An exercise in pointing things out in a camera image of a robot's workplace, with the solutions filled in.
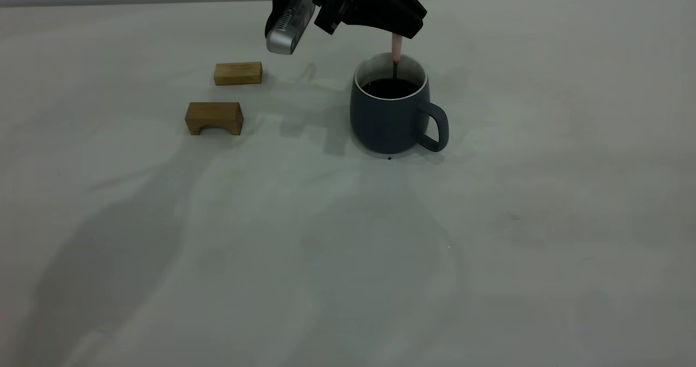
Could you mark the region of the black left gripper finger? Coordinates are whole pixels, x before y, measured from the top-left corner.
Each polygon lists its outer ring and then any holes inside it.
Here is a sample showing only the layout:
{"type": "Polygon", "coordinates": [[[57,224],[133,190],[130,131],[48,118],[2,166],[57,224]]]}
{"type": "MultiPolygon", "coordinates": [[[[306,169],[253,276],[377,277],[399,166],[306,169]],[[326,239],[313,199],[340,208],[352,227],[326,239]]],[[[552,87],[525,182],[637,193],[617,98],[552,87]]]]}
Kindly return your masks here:
{"type": "Polygon", "coordinates": [[[426,15],[419,0],[376,0],[375,17],[380,28],[407,39],[420,32],[426,15]]]}
{"type": "Polygon", "coordinates": [[[372,27],[405,36],[403,12],[390,0],[351,0],[343,13],[343,23],[351,26],[372,27]]]}

